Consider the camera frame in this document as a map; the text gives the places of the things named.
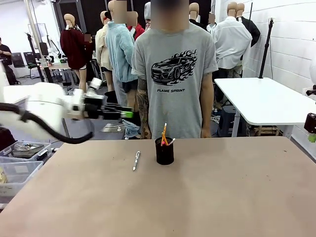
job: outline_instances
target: silver pen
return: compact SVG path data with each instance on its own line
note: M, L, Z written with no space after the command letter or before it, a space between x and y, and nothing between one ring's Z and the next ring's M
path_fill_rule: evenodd
M138 158L139 158L139 155L140 155L140 151L138 151L136 153L136 157L135 157L135 163L134 163L134 167L133 167L133 171L135 171L136 167L137 167L137 163L138 163Z

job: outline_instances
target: red hoodie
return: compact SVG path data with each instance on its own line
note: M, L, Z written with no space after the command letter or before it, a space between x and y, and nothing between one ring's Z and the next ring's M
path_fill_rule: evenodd
M127 28L129 31L131 31L133 27L128 26ZM137 26L135 27L134 40L136 40L144 32L145 32L144 28L140 24L137 24Z

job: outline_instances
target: black jacket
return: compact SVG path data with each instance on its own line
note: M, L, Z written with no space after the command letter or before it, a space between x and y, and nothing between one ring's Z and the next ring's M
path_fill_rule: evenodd
M195 24L196 26L200 26L201 28L203 28L203 29L205 29L205 30L207 31L206 26L203 25L203 24L201 24L201 23L199 23L199 22L197 22L196 20L190 19L189 21L190 21L191 23Z
M237 17L236 20L238 20L238 18L240 17L241 17L241 21L243 25L247 28L249 33L251 33L251 36L252 36L251 47L252 47L258 42L259 37L260 37L260 31L258 30L255 23L252 22L252 20L248 20L244 18L243 16Z

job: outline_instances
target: pen holder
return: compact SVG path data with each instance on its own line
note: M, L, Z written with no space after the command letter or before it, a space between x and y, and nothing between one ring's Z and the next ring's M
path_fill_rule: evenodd
M168 144L172 141L170 137L166 137ZM162 138L157 138L155 140L156 145L156 158L157 163L161 165L169 165L174 162L174 156L173 156L173 144L170 146L163 145L161 146L161 140Z

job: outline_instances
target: red jacket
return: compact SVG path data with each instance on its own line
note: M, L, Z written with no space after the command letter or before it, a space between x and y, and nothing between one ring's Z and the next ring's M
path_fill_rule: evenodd
M74 70L86 65L92 56L92 44L84 41L84 34L75 29L64 30L61 33L60 46L68 58L69 67Z
M137 26L135 27L134 40L136 40L144 32L145 32L144 28L141 25L137 24Z

